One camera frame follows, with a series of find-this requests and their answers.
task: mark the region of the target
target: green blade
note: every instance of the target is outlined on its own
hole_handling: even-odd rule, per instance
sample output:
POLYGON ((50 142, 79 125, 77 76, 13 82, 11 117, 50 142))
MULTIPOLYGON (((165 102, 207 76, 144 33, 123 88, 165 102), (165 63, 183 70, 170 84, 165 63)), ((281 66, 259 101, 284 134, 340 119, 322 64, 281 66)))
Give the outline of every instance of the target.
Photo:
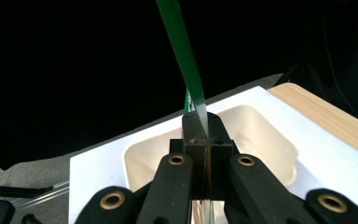
POLYGON ((205 136, 209 139, 208 116, 199 70, 191 49, 179 4, 177 0, 157 0, 157 3, 168 37, 171 40, 176 61, 179 64, 183 79, 191 96, 191 101, 195 106, 205 136))

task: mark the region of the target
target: light wood surface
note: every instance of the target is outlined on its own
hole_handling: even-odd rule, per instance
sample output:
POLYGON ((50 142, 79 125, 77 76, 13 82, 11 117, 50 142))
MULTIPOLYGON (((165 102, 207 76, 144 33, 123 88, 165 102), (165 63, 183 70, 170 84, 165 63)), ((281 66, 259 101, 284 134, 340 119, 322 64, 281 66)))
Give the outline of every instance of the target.
POLYGON ((268 90, 319 126, 358 150, 358 119, 293 83, 268 90))

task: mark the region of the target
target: dark background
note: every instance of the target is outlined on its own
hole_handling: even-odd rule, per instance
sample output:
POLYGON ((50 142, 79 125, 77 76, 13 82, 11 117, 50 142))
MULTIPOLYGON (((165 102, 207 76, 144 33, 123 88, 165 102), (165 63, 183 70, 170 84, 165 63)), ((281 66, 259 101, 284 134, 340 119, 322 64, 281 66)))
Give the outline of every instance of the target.
MULTIPOLYGON (((310 50, 321 2, 180 1, 205 97, 290 70, 310 50)), ((338 39, 335 49, 351 42, 338 39)), ((185 93, 155 1, 0 0, 3 169, 167 116, 185 93)))

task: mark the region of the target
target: brass ring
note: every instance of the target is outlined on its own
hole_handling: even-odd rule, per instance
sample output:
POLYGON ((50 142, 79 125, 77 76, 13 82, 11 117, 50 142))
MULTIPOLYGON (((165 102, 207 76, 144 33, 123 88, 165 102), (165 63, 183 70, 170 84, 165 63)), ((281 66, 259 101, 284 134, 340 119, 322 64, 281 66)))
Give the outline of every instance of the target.
POLYGON ((244 165, 244 166, 253 166, 253 165, 255 165, 255 160, 252 159, 251 157, 248 157, 248 156, 238 157, 238 162, 241 165, 244 165))
POLYGON ((321 194, 318 196, 318 202, 323 207, 333 212, 345 213, 348 211, 347 205, 341 199, 333 195, 321 194))
POLYGON ((185 163, 185 157, 179 155, 171 156, 168 159, 168 162, 172 165, 182 165, 183 163, 185 163))
POLYGON ((105 196, 103 196, 103 198, 101 199, 101 202, 100 202, 100 206, 101 206, 101 208, 103 208, 105 210, 112 210, 112 209, 120 207, 124 203, 124 199, 125 199, 125 196, 124 196, 123 192, 118 191, 118 190, 113 191, 113 192, 107 193, 105 196), (117 201, 114 203, 108 202, 108 199, 110 199, 112 197, 117 198, 117 201))

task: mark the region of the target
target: gray carpet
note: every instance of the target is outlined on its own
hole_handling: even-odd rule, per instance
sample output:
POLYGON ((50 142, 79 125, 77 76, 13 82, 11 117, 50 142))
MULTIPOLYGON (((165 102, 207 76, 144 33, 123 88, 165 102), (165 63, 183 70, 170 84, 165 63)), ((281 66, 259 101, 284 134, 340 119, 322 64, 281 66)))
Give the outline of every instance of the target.
MULTIPOLYGON (((214 103, 222 100, 230 95, 236 94, 241 91, 251 89, 255 86, 260 86, 264 89, 273 87, 276 81, 281 77, 282 74, 272 75, 269 77, 260 78, 253 82, 239 86, 236 89, 227 91, 223 94, 217 95, 207 100, 207 104, 214 103)), ((149 124, 139 127, 129 133, 123 133, 122 135, 116 136, 108 141, 102 142, 95 146, 84 148, 80 151, 69 153, 64 156, 60 156, 53 159, 41 160, 41 161, 30 161, 19 163, 12 166, 10 169, 2 171, 0 169, 0 186, 7 187, 19 187, 19 188, 45 188, 51 185, 63 183, 69 180, 69 160, 71 157, 93 149, 99 145, 105 144, 121 138, 125 135, 136 133, 142 129, 153 126, 162 121, 174 118, 183 113, 178 111, 167 117, 155 120, 149 124)), ((33 205, 26 208, 17 208, 15 215, 11 221, 13 224, 21 223, 22 218, 27 214, 34 214, 44 224, 64 224, 68 222, 68 200, 69 194, 64 191, 62 195, 46 200, 42 203, 33 205)), ((0 198, 15 203, 16 199, 12 198, 0 198)))

